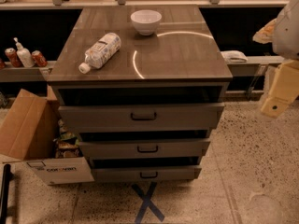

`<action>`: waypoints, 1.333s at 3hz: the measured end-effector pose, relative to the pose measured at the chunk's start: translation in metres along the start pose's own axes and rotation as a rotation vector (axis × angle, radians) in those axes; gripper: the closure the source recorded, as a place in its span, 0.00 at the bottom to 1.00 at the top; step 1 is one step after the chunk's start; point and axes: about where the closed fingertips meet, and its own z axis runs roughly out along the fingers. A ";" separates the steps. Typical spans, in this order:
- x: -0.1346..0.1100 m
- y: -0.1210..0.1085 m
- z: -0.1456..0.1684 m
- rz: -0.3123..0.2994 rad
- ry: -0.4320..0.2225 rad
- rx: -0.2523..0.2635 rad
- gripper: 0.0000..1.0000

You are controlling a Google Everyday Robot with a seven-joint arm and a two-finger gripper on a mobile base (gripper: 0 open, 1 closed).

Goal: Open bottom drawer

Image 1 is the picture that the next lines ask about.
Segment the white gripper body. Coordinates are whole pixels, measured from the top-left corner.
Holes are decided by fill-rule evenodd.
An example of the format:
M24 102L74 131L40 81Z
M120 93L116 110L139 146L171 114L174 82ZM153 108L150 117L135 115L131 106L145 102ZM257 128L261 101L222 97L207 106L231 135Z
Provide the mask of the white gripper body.
M299 0L290 0L279 12L272 48L277 55L299 60Z

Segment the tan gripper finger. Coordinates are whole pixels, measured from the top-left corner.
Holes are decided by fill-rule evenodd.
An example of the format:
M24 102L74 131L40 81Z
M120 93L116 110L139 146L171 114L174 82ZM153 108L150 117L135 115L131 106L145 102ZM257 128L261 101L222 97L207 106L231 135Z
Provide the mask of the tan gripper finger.
M273 41L273 34L276 25L276 19L268 22L263 28L261 28L258 32L253 36L253 40L260 44L267 44Z
M270 69L266 88L260 112L275 119L299 96L299 61L288 60Z

